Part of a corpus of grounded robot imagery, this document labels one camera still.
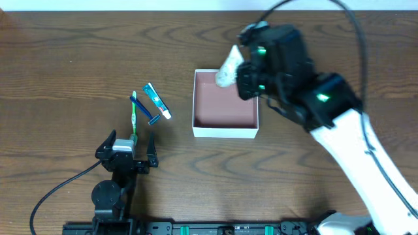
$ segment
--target black mount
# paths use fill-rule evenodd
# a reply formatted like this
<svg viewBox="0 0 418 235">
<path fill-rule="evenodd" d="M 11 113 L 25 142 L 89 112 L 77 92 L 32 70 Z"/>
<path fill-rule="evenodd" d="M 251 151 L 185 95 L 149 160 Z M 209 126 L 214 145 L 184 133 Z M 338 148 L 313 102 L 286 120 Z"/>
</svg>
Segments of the black mount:
<svg viewBox="0 0 418 235">
<path fill-rule="evenodd" d="M 134 160 L 135 144 L 132 140 L 117 141 L 113 130 L 96 150 L 95 157 L 102 160 L 103 167 L 113 174 L 112 180 L 98 183 L 91 193 L 95 217 L 88 232 L 92 234 L 136 234 L 137 229 L 140 230 L 141 224 L 129 215 L 137 174 L 149 174 L 150 167 L 158 167 L 153 133 L 148 143 L 147 161 Z M 69 231 L 63 231 L 63 234 L 71 234 Z"/>
</svg>

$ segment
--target toothbrush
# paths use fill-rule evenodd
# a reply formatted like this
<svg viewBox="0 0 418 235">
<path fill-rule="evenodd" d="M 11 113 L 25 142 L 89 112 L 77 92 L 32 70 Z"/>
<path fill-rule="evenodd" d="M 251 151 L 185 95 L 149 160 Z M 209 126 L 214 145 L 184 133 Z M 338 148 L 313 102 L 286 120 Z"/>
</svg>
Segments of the toothbrush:
<svg viewBox="0 0 418 235">
<path fill-rule="evenodd" d="M 132 96 L 134 98 L 137 98 L 137 92 L 133 91 Z M 133 134 L 137 134 L 137 113 L 135 112 L 135 110 L 136 110 L 136 106 L 135 106 L 134 103 L 132 103 L 132 118 L 131 118 L 131 121 L 132 121 Z"/>
</svg>

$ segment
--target cardboard box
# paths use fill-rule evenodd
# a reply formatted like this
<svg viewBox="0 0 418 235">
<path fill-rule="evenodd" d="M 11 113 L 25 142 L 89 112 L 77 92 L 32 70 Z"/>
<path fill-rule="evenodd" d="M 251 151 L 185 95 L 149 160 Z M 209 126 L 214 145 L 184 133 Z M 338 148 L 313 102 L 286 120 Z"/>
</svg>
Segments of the cardboard box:
<svg viewBox="0 0 418 235">
<path fill-rule="evenodd" d="M 258 97 L 243 101 L 236 85 L 215 84 L 217 69 L 197 69 L 193 88 L 195 137 L 255 138 L 259 130 Z"/>
</svg>

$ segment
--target wood grain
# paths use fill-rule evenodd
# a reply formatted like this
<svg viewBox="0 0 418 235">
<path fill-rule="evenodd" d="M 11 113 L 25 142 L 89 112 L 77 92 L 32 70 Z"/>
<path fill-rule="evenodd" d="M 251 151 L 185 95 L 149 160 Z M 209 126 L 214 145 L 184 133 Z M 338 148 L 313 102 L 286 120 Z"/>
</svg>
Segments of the wood grain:
<svg viewBox="0 0 418 235">
<path fill-rule="evenodd" d="M 0 21 L 0 234 L 29 234 L 33 206 L 91 166 L 116 129 L 131 132 L 133 89 L 153 82 L 172 112 L 153 131 L 158 169 L 141 176 L 133 212 L 176 221 L 279 220 L 327 209 L 367 211 L 332 157 L 300 127 L 260 107 L 254 140 L 194 138 L 193 72 L 218 68 L 260 12 L 8 12 Z M 358 12 L 370 52 L 369 113 L 376 132 L 418 190 L 418 12 Z M 359 90 L 355 36 L 341 12 L 278 12 L 295 24 L 318 71 Z M 157 110 L 142 93 L 153 114 Z M 140 118 L 144 155 L 152 130 Z M 99 167 L 52 195 L 39 234 L 90 221 Z"/>
</svg>

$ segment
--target black cable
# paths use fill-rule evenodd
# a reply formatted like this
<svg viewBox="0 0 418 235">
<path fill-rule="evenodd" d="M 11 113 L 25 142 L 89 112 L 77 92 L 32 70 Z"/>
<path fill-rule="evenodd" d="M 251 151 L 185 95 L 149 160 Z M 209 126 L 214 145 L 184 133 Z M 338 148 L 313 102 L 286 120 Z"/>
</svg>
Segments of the black cable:
<svg viewBox="0 0 418 235">
<path fill-rule="evenodd" d="M 63 183 L 60 183 L 57 187 L 54 187 L 54 189 L 52 189 L 49 193 L 47 193 L 39 202 L 38 204 L 35 206 L 35 208 L 33 208 L 32 214 L 31 214 L 31 219 L 29 220 L 29 227 L 31 228 L 31 233 L 32 235 L 37 235 L 37 233 L 35 232 L 35 228 L 33 227 L 33 219 L 35 218 L 35 214 L 39 208 L 39 206 L 49 197 L 51 196 L 54 192 L 56 192 L 58 189 L 62 188 L 63 186 L 65 186 L 66 184 L 70 183 L 73 180 L 78 179 L 79 177 L 83 176 L 84 174 L 88 173 L 90 170 L 93 170 L 96 166 L 98 166 L 100 163 L 102 163 L 102 161 L 98 161 L 97 163 L 95 163 L 93 166 L 89 167 L 87 170 L 79 173 L 78 175 L 67 179 L 66 181 L 64 181 Z"/>
<path fill-rule="evenodd" d="M 253 30 L 258 26 L 260 22 L 265 20 L 274 10 L 286 3 L 289 3 L 294 0 L 283 0 L 279 2 L 278 4 L 274 5 L 270 10 L 266 11 L 255 23 L 255 25 L 251 28 L 249 28 L 248 32 L 248 38 L 251 38 L 251 34 L 253 33 Z M 368 139 L 368 134 L 366 131 L 366 102 L 367 102 L 367 85 L 368 85 L 368 53 L 367 53 L 367 43 L 366 43 L 366 36 L 364 35 L 364 32 L 362 30 L 362 27 L 358 23 L 358 21 L 355 19 L 355 15 L 353 11 L 349 10 L 340 0 L 329 0 L 335 4 L 337 4 L 340 8 L 344 10 L 344 13 L 346 14 L 347 18 L 349 19 L 350 23 L 354 26 L 355 34 L 357 38 L 357 43 L 359 46 L 359 55 L 360 55 L 360 79 L 361 79 L 361 102 L 362 106 L 360 107 L 360 123 L 361 123 L 361 131 L 364 138 L 364 141 L 366 143 L 367 147 L 367 154 L 369 154 L 373 161 L 375 162 L 376 166 L 378 167 L 379 171 L 381 172 L 382 176 L 385 178 L 387 183 L 391 186 L 392 190 L 396 193 L 396 195 L 399 197 L 399 199 L 402 201 L 402 203 L 407 207 L 407 209 L 410 211 L 411 215 L 413 215 L 416 219 L 418 219 L 418 211 L 413 208 L 413 206 L 406 200 L 404 195 L 399 191 L 399 189 L 396 187 L 396 185 L 392 182 L 390 177 L 387 175 L 385 169 L 383 169 L 382 165 L 380 164 L 378 158 L 374 154 L 375 148 L 370 143 Z"/>
</svg>

